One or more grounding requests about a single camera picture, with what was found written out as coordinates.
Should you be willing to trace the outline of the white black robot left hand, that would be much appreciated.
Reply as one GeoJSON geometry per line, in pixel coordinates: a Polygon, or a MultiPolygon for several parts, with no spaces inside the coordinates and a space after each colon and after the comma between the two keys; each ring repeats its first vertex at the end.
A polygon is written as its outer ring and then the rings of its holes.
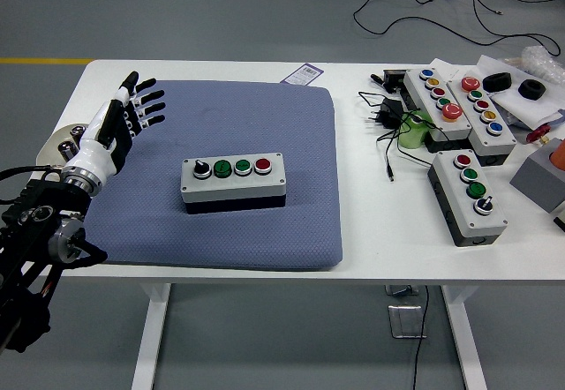
{"type": "Polygon", "coordinates": [[[95,195],[125,164],[132,141],[165,119],[163,90],[147,93],[156,79],[139,81],[132,72],[109,101],[104,102],[82,134],[79,151],[62,169],[62,181],[95,195]]]}

